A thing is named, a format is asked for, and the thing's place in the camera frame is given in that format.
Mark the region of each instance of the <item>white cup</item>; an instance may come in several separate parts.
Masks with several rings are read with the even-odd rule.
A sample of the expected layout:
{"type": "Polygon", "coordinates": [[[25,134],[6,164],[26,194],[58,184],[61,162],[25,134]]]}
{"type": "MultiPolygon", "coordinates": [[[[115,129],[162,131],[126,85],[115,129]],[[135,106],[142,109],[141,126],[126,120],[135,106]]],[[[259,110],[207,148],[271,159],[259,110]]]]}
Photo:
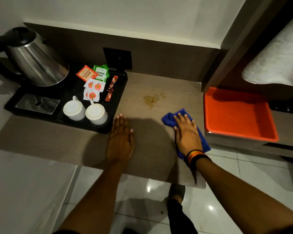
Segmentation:
{"type": "Polygon", "coordinates": [[[92,100],[90,100],[91,105],[87,107],[86,117],[94,124],[94,125],[102,125],[106,122],[108,114],[101,104],[95,104],[92,100]]]}
{"type": "Polygon", "coordinates": [[[73,96],[73,100],[64,105],[63,112],[73,121],[80,121],[86,115],[86,108],[78,101],[76,96],[73,96]]]}

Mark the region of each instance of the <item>black pants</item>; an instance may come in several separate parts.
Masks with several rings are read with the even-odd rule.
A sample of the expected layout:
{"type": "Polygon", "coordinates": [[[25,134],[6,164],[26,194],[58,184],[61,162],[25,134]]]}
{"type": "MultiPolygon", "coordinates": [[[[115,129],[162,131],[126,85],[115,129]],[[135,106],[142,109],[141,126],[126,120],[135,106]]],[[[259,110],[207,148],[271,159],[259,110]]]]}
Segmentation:
{"type": "Polygon", "coordinates": [[[197,234],[191,220],[183,213],[182,205],[175,199],[170,199],[167,205],[170,232],[172,234],[197,234]]]}

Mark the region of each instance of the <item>microfiber cleaning cloth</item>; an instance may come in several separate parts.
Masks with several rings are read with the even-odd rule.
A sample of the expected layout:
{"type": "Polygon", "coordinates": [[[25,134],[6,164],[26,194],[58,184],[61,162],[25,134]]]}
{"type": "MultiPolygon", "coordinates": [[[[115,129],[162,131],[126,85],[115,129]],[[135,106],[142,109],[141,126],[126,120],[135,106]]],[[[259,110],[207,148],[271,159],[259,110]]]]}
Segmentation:
{"type": "MultiPolygon", "coordinates": [[[[177,122],[175,121],[174,119],[174,115],[178,116],[178,113],[181,113],[181,115],[185,115],[187,114],[189,119],[192,121],[192,118],[191,116],[186,112],[186,110],[183,108],[181,109],[180,111],[176,112],[175,114],[173,113],[167,113],[165,116],[162,117],[162,122],[167,125],[167,126],[170,126],[172,128],[174,128],[174,126],[178,126],[177,125],[177,122]]],[[[204,136],[202,135],[200,129],[197,127],[197,131],[199,132],[199,136],[201,138],[201,143],[202,143],[202,148],[203,148],[203,152],[206,153],[208,151],[211,150],[211,147],[208,145],[208,143],[206,142],[204,136]]],[[[180,157],[181,159],[184,159],[184,155],[180,152],[180,150],[178,149],[178,146],[176,144],[176,141],[175,141],[175,145],[176,145],[176,150],[177,150],[177,155],[178,157],[180,157]]]]}

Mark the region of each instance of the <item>person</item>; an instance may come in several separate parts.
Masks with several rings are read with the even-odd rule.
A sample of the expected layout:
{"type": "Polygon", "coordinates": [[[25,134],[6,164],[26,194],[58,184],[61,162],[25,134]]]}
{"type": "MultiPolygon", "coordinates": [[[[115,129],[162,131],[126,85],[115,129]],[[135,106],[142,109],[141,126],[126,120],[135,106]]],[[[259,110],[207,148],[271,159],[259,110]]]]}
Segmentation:
{"type": "MultiPolygon", "coordinates": [[[[194,121],[187,115],[175,116],[175,139],[188,165],[206,180],[217,200],[245,234],[293,233],[293,211],[264,192],[225,171],[202,153],[194,121]]],[[[75,206],[56,234],[109,233],[118,182],[135,148],[133,129],[122,114],[116,117],[109,135],[107,166],[101,176],[75,206]]],[[[182,212],[185,187],[172,185],[167,205],[171,233],[197,233],[182,212]]],[[[123,233],[136,233],[125,229],[123,233]]]]}

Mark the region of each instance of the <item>electric kettle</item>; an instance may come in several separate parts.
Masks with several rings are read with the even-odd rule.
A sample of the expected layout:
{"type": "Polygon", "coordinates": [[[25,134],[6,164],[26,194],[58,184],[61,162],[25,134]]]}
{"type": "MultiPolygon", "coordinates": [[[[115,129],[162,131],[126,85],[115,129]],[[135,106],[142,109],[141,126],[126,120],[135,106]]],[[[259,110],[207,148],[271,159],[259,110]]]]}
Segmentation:
{"type": "Polygon", "coordinates": [[[24,76],[36,86],[52,86],[68,75],[68,65],[48,47],[43,38],[26,27],[17,27],[0,36],[0,52],[5,52],[21,74],[12,73],[0,62],[0,74],[20,82],[24,76]]]}

